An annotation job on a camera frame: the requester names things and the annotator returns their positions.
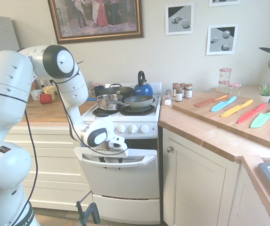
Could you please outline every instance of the red cup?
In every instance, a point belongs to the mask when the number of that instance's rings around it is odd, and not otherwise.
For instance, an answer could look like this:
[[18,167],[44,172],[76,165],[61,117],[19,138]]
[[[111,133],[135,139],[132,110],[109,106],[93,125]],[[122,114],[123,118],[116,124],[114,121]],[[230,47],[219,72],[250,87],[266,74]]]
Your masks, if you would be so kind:
[[41,102],[42,105],[52,103],[51,94],[41,94],[40,95],[40,102]]

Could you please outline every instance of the oven door handle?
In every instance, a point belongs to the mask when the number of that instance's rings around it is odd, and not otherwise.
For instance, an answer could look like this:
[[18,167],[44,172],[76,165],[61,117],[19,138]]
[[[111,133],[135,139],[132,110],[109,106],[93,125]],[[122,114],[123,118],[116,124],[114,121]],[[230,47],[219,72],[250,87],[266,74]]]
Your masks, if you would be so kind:
[[110,163],[110,162],[98,162],[98,161],[92,161],[83,158],[82,162],[94,165],[94,166],[100,166],[100,167],[111,167],[111,168],[126,168],[126,167],[139,167],[139,166],[145,166],[149,164],[152,160],[155,159],[154,155],[146,155],[142,159],[142,161],[135,161],[135,162],[126,162],[126,163]]

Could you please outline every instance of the knife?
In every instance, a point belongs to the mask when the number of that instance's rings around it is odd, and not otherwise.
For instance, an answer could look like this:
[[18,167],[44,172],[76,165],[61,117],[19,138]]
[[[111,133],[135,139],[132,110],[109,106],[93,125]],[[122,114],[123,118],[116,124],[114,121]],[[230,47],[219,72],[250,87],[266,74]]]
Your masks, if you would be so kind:
[[263,126],[266,121],[270,118],[270,111],[268,113],[260,113],[256,119],[253,120],[253,122],[251,123],[250,128],[259,128],[261,126]]
[[227,101],[222,101],[220,102],[219,104],[217,104],[216,106],[214,106],[211,111],[212,112],[217,112],[219,111],[220,109],[226,107],[228,104],[231,104],[233,101],[235,101],[237,98],[237,96],[234,96],[234,97],[231,97],[229,100]]
[[238,119],[237,123],[240,124],[240,123],[246,121],[247,119],[251,118],[252,115],[254,115],[255,113],[257,113],[260,110],[264,109],[265,106],[266,106],[266,103],[263,103],[263,104],[259,105],[257,108],[248,111],[247,113],[245,113],[242,117],[240,117]]
[[247,107],[248,105],[250,105],[253,102],[253,100],[247,100],[244,104],[242,105],[237,105],[231,109],[229,109],[228,111],[226,111],[224,114],[221,115],[221,117],[226,117],[228,115],[231,115],[234,112],[237,112],[238,110],[242,109],[243,107]]
[[219,98],[217,98],[217,99],[211,99],[211,98],[210,98],[210,99],[203,100],[203,101],[201,101],[201,102],[195,103],[194,106],[196,106],[196,107],[202,107],[202,106],[204,106],[204,105],[210,104],[210,103],[212,103],[212,102],[214,102],[214,101],[217,101],[217,100],[224,99],[224,98],[226,98],[226,97],[227,97],[227,95],[223,95],[223,96],[221,96],[221,97],[219,97]]

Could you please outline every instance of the framed picture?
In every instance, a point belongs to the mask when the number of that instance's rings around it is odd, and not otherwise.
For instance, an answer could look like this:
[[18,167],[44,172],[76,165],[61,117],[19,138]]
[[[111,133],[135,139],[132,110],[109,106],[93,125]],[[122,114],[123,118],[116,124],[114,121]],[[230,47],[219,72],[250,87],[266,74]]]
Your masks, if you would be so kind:
[[237,5],[240,0],[209,0],[209,7]]
[[165,33],[193,34],[194,33],[195,4],[180,3],[165,5]]
[[234,54],[237,45],[237,30],[238,24],[210,25],[207,55]]
[[142,38],[141,0],[48,0],[58,44]]

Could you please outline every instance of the stove knob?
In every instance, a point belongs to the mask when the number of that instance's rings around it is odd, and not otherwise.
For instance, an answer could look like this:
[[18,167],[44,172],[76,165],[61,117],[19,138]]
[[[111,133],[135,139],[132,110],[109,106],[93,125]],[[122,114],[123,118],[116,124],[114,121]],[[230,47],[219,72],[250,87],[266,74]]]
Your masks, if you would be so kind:
[[129,127],[130,133],[135,133],[135,132],[137,132],[137,130],[138,130],[138,128],[137,128],[137,126],[135,126],[135,125],[131,125],[131,126]]
[[141,131],[141,133],[144,133],[144,134],[148,133],[149,132],[148,125],[141,126],[140,131]]
[[119,133],[124,133],[125,131],[126,131],[125,125],[119,125],[119,126],[118,126],[118,132],[119,132]]

